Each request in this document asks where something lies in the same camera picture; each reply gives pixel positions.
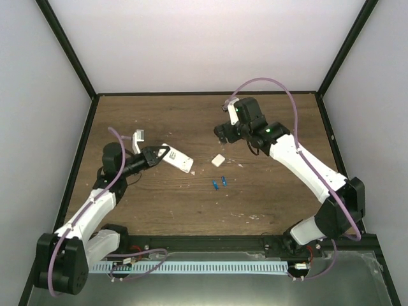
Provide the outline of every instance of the white wall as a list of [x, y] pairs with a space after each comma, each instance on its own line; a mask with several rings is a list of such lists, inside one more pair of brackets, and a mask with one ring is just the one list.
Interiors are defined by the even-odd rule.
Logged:
[[0, 305], [17, 305], [90, 99], [35, 1], [3, 1], [0, 46]]
[[324, 102], [347, 171], [365, 183], [377, 233], [408, 305], [408, 2], [379, 1]]
[[50, 0], [96, 92], [317, 90], [363, 2]]

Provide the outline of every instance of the metal sheet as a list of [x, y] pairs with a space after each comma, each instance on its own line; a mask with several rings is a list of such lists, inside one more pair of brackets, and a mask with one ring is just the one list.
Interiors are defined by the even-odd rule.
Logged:
[[[314, 260], [323, 270], [329, 259]], [[77, 296], [52, 298], [34, 290], [30, 306], [68, 305], [391, 305], [373, 254], [339, 252], [333, 270], [316, 280], [293, 283], [280, 275], [150, 275], [134, 282], [110, 282], [90, 275]]]

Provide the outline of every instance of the white card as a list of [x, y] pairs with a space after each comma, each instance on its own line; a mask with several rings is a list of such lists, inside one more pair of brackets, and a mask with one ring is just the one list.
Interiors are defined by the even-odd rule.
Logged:
[[[174, 149], [172, 146], [167, 144], [162, 144], [162, 146], [170, 147], [170, 151], [163, 157], [163, 161], [171, 164], [172, 166], [180, 169], [183, 172], [189, 173], [191, 166], [194, 163], [194, 160], [184, 153], [181, 153], [179, 150]], [[161, 149], [157, 156], [162, 156], [166, 150]]]

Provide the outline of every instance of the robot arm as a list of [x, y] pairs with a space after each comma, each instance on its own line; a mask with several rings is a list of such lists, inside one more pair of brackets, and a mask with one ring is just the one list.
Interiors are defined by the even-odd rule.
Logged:
[[[103, 149], [103, 167], [98, 170], [96, 182], [87, 201], [55, 233], [42, 234], [37, 242], [34, 262], [36, 287], [48, 288], [48, 266], [56, 244], [62, 238], [52, 272], [52, 285], [56, 291], [74, 295], [84, 287], [89, 267], [112, 252], [128, 249], [128, 231], [123, 226], [107, 224], [94, 237], [92, 235], [102, 219], [123, 197], [128, 186], [126, 178], [154, 167], [170, 151], [169, 147], [163, 146], [145, 147], [140, 150], [137, 146], [137, 142], [140, 141], [143, 141], [143, 133], [137, 131], [133, 135], [135, 154], [126, 158], [125, 167], [119, 179], [105, 194], [99, 196], [117, 176], [122, 162], [122, 149], [119, 143], [106, 145]], [[159, 157], [160, 150], [164, 150], [164, 154]]]
[[355, 222], [365, 214], [364, 185], [358, 178], [348, 180], [345, 176], [327, 167], [302, 146], [297, 149], [289, 129], [279, 122], [268, 124], [258, 102], [254, 98], [235, 98], [226, 107], [230, 121], [216, 126], [214, 133], [222, 143], [234, 143], [244, 139], [251, 152], [259, 150], [291, 170], [316, 196], [322, 204], [316, 215], [298, 222], [285, 232], [284, 245], [296, 252], [312, 240], [336, 239], [350, 228], [350, 223], [333, 196], [317, 175], [300, 157], [298, 151], [325, 178], [336, 191]]

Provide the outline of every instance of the wooden floor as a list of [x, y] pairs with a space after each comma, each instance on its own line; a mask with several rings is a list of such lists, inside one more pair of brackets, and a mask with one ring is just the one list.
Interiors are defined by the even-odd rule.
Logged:
[[[162, 162], [143, 172], [101, 225], [125, 225], [132, 235], [281, 234], [316, 213], [314, 195], [288, 169], [266, 156], [254, 156], [245, 141], [225, 146], [213, 133], [229, 120], [221, 105], [227, 96], [101, 97], [80, 166], [67, 220], [89, 196], [101, 167], [104, 145], [115, 141], [108, 126], [131, 136], [145, 130], [143, 145], [168, 143], [194, 159], [195, 175]], [[287, 96], [255, 96], [268, 122], [293, 129]], [[335, 169], [313, 95], [297, 95], [299, 139], [317, 158]], [[218, 153], [226, 158], [211, 164]], [[223, 187], [221, 176], [228, 186]], [[216, 191], [212, 180], [219, 183]]]

